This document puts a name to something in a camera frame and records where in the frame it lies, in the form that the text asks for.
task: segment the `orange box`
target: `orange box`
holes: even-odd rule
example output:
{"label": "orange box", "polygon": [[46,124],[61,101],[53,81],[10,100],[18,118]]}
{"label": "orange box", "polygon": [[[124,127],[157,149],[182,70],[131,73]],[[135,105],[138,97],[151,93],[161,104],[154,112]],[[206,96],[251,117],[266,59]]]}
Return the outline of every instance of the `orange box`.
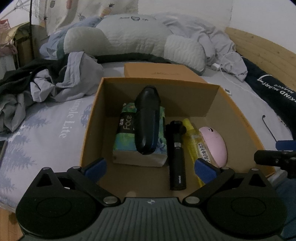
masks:
{"label": "orange box", "polygon": [[124,65],[124,76],[206,83],[203,78],[181,64],[126,63]]}

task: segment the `yellow spray bottle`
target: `yellow spray bottle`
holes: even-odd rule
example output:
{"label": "yellow spray bottle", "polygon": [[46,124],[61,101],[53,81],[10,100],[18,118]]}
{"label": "yellow spray bottle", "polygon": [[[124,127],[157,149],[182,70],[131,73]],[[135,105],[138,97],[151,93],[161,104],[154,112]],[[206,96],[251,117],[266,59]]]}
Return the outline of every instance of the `yellow spray bottle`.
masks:
{"label": "yellow spray bottle", "polygon": [[[189,119],[187,118],[183,120],[183,125],[186,127],[187,130],[186,133],[183,135],[183,142],[189,151],[191,160],[193,161],[193,165],[198,158],[203,158],[205,161],[218,167],[211,153],[209,152],[207,145],[205,144],[202,134],[197,129],[194,129]],[[204,186],[204,182],[198,176],[197,178],[199,186]]]}

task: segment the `pink computer mouse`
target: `pink computer mouse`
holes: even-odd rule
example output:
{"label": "pink computer mouse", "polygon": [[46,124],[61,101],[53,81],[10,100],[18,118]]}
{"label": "pink computer mouse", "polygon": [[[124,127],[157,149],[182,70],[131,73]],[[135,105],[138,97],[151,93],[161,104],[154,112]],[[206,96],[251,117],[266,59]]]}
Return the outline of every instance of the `pink computer mouse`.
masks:
{"label": "pink computer mouse", "polygon": [[200,128],[199,131],[217,165],[219,167],[225,166],[227,150],[222,136],[216,130],[207,126]]}

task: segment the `smartphone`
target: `smartphone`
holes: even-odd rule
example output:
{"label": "smartphone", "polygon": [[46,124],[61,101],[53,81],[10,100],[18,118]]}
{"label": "smartphone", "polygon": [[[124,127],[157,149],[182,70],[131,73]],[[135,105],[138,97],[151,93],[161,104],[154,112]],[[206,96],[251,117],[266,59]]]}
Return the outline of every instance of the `smartphone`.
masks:
{"label": "smartphone", "polygon": [[5,148],[7,145],[7,141],[0,141],[0,162],[2,161],[2,158],[4,156]]}

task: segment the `wooden bed frame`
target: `wooden bed frame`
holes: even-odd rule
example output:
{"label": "wooden bed frame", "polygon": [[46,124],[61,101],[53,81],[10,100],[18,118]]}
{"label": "wooden bed frame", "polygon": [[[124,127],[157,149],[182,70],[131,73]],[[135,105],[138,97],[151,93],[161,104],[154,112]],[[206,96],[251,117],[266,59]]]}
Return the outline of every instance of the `wooden bed frame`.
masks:
{"label": "wooden bed frame", "polygon": [[227,27],[237,52],[296,91],[296,54],[267,39]]}

